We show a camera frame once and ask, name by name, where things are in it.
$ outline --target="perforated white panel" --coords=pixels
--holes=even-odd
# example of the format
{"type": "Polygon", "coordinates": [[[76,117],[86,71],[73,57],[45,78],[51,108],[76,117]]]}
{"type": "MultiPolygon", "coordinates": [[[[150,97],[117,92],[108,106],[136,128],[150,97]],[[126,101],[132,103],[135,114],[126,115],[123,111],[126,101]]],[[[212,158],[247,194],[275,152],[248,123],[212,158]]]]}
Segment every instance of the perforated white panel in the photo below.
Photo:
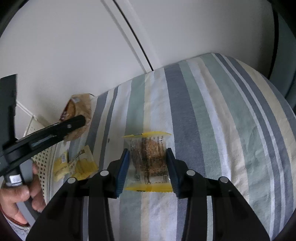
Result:
{"type": "MultiPolygon", "coordinates": [[[[38,121],[32,118],[25,135],[29,135],[35,131],[44,128],[38,121]]],[[[37,155],[32,157],[33,162],[39,167],[38,177],[41,183],[43,197],[45,203],[48,204],[49,197],[48,197],[48,190],[49,190],[49,177],[51,171],[51,163],[53,162],[55,151],[55,145],[47,148],[46,150],[38,153],[37,155]]]]}

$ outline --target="barcode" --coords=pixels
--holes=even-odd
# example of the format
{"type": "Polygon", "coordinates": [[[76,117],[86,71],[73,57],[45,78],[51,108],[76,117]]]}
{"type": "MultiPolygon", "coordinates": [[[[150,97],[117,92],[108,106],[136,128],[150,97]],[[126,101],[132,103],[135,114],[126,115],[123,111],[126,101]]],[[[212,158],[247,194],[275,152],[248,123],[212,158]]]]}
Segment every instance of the barcode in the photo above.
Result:
{"type": "Polygon", "coordinates": [[[140,175],[135,175],[135,181],[139,181],[140,180],[140,175]]]}
{"type": "Polygon", "coordinates": [[[62,154],[62,163],[65,163],[66,161],[67,161],[66,155],[65,154],[62,154]]]}

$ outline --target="green stripe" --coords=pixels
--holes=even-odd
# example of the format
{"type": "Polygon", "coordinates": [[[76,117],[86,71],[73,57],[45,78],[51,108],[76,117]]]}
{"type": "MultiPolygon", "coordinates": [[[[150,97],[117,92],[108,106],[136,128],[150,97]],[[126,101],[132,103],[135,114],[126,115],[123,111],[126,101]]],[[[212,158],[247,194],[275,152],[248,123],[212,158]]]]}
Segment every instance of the green stripe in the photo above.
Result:
{"type": "Polygon", "coordinates": [[[214,130],[205,102],[191,73],[188,63],[186,61],[182,61],[179,63],[179,66],[189,92],[198,131],[200,133],[206,177],[217,179],[221,177],[221,163],[214,130]]]}
{"type": "MultiPolygon", "coordinates": [[[[125,135],[143,132],[145,75],[132,80],[125,135]]],[[[141,240],[141,192],[123,191],[119,204],[119,239],[141,240]]]]}
{"type": "Polygon", "coordinates": [[[257,126],[241,94],[222,66],[211,54],[202,55],[201,59],[219,87],[240,137],[248,175],[249,204],[265,229],[269,230],[270,180],[257,126]]]}

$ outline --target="white wall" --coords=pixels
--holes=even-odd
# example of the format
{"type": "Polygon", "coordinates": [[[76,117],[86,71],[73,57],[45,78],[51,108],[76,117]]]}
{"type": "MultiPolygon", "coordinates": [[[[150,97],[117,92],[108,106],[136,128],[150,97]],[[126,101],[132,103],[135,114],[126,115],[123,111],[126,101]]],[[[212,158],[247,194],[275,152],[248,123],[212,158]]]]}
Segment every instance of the white wall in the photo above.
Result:
{"type": "Polygon", "coordinates": [[[154,69],[203,53],[267,75],[274,21],[267,0],[117,0],[154,69]]]}
{"type": "MultiPolygon", "coordinates": [[[[274,23],[266,0],[117,1],[154,69],[219,52],[269,71],[274,23]]],[[[17,73],[17,99],[49,123],[72,94],[99,95],[147,71],[112,0],[29,0],[0,38],[0,77],[17,73]]],[[[18,136],[27,124],[17,109],[18,136]]]]}
{"type": "Polygon", "coordinates": [[[144,72],[97,0],[29,0],[0,38],[0,77],[18,74],[17,99],[50,123],[71,95],[99,95],[144,72]]]}

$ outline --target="clear plastic wrapper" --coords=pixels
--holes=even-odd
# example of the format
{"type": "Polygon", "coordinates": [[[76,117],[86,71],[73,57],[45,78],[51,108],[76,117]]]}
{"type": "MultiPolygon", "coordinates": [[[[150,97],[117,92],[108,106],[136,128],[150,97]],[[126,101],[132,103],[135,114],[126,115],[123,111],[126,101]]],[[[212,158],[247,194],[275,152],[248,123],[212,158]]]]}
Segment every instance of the clear plastic wrapper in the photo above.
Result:
{"type": "Polygon", "coordinates": [[[126,190],[172,192],[166,166],[166,132],[147,132],[125,136],[131,153],[126,190]]]}
{"type": "Polygon", "coordinates": [[[72,95],[68,101],[60,121],[68,120],[72,117],[83,115],[85,117],[85,126],[74,130],[65,137],[65,141],[71,141],[79,138],[89,127],[91,122],[91,94],[72,95]]]}

